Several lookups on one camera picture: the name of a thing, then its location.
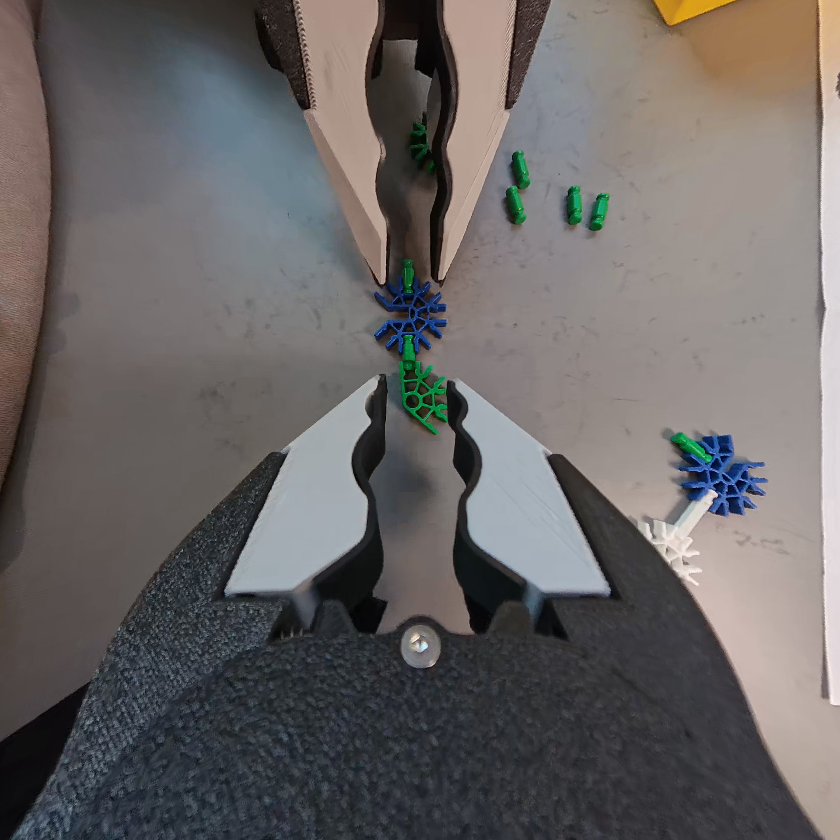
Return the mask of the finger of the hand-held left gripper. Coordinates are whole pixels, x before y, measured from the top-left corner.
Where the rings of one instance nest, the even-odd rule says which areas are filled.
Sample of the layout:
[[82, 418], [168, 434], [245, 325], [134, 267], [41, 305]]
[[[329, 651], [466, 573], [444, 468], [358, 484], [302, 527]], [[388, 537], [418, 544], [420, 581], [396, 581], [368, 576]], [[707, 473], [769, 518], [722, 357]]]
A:
[[511, 48], [517, 3], [438, 3], [444, 68], [438, 127], [442, 143], [442, 186], [433, 216], [432, 272], [445, 280], [465, 236], [490, 164], [509, 120], [507, 105]]
[[385, 158], [371, 120], [367, 82], [384, 23], [378, 1], [296, 1], [297, 38], [309, 105], [304, 118], [355, 243], [384, 282], [389, 229], [376, 191]]

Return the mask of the green fan connector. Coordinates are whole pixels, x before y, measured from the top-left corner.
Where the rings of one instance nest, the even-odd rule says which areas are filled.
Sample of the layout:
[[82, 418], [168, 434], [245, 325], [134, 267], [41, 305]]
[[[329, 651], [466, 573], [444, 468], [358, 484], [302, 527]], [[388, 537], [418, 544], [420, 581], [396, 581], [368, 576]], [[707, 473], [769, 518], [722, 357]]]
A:
[[417, 168], [428, 174], [435, 171], [434, 157], [431, 151], [427, 125], [427, 112], [423, 111], [420, 120], [414, 120], [408, 136], [408, 150]]
[[403, 408], [433, 434], [438, 433], [433, 420], [448, 421], [445, 402], [447, 379], [434, 378], [433, 367], [423, 368], [419, 360], [403, 359], [400, 385]]

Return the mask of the yellow plastic bin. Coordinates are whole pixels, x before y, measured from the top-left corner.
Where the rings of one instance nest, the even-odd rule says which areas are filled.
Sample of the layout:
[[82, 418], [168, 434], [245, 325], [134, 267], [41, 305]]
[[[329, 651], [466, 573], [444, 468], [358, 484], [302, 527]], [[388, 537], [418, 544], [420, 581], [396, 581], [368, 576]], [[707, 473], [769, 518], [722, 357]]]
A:
[[658, 13], [667, 26], [673, 27], [692, 18], [734, 3], [732, 0], [654, 0]]

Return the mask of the white instruction sheet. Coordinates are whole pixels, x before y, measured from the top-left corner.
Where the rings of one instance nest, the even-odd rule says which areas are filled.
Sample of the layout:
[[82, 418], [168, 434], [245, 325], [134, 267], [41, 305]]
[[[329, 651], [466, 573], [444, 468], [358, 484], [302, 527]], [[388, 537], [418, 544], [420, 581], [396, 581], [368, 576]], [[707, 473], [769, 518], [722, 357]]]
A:
[[818, 2], [822, 91], [822, 554], [826, 694], [839, 704], [839, 2]]

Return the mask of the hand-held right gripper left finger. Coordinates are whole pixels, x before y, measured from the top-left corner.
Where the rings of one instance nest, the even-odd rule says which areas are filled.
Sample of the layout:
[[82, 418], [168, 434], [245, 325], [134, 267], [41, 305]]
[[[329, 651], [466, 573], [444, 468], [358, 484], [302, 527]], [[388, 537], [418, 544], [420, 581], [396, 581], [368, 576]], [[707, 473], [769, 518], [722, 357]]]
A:
[[225, 585], [227, 598], [288, 601], [310, 628], [323, 602], [372, 603], [383, 547], [371, 475], [385, 454], [386, 378], [372, 377], [281, 452]]

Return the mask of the person's beige jacket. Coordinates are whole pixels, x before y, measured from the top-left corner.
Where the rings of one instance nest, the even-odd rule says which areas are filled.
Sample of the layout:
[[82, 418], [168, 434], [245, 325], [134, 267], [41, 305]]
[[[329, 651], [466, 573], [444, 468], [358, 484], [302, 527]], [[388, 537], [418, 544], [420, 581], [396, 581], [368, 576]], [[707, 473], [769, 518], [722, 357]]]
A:
[[42, 2], [1, 2], [1, 477], [14, 451], [45, 299], [51, 160], [36, 56]]

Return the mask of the grey desk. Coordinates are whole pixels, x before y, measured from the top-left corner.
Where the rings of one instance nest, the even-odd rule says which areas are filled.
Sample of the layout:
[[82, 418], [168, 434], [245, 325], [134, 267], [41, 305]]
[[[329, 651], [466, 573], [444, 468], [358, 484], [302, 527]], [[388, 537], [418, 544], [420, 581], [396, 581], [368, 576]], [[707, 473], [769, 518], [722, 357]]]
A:
[[[823, 698], [815, 2], [668, 28], [554, 2], [448, 273], [426, 364], [628, 517], [681, 500], [668, 436], [733, 436], [766, 495], [704, 518], [690, 587], [773, 756], [838, 838]], [[152, 573], [368, 378], [374, 282], [248, 2], [47, 2], [43, 332], [2, 495], [2, 739], [78, 690]], [[505, 192], [522, 150], [527, 215]], [[583, 218], [566, 220], [581, 187]], [[603, 230], [589, 230], [598, 193]]]

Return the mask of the blue snowflake connector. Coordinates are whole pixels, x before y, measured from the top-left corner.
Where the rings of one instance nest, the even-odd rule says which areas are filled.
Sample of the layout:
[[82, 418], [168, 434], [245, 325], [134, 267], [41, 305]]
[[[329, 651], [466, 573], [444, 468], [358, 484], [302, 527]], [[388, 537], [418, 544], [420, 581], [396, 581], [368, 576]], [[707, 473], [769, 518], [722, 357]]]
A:
[[442, 339], [447, 319], [442, 316], [447, 304], [442, 293], [432, 293], [429, 281], [419, 284], [417, 278], [410, 282], [400, 279], [394, 286], [385, 284], [385, 293], [377, 291], [374, 299], [389, 313], [389, 318], [374, 332], [374, 338], [384, 341], [387, 350], [401, 354], [407, 343], [414, 352], [421, 348], [430, 350], [431, 339]]
[[717, 498], [709, 512], [723, 517], [731, 513], [742, 516], [746, 510], [755, 509], [752, 497], [765, 496], [763, 485], [768, 480], [754, 476], [752, 470], [764, 467], [764, 463], [736, 460], [731, 435], [709, 435], [698, 441], [711, 452], [712, 461], [704, 464], [680, 451], [684, 464], [678, 469], [688, 476], [681, 483], [686, 496], [697, 499], [701, 491], [714, 490]]

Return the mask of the multicoloured construction toy model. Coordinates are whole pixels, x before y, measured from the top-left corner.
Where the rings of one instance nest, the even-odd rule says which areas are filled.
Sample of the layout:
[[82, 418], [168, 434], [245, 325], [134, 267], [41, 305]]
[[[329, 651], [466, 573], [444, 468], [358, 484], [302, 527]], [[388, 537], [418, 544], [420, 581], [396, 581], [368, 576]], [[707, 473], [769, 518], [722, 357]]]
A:
[[665, 564], [688, 587], [698, 587], [702, 569], [695, 561], [699, 550], [692, 543], [692, 532], [718, 497], [714, 490], [703, 490], [697, 499], [683, 497], [672, 507], [668, 520], [630, 517], [630, 522], [652, 545]]

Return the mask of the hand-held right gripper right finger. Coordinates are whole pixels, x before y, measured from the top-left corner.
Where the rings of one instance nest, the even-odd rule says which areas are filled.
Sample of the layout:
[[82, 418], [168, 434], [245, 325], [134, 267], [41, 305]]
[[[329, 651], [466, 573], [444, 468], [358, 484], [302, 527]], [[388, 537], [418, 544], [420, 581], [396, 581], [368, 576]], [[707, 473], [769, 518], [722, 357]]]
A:
[[560, 634], [546, 613], [554, 598], [611, 595], [551, 463], [534, 436], [461, 380], [447, 383], [458, 501], [453, 562], [470, 628], [484, 634], [506, 602], [531, 627]]

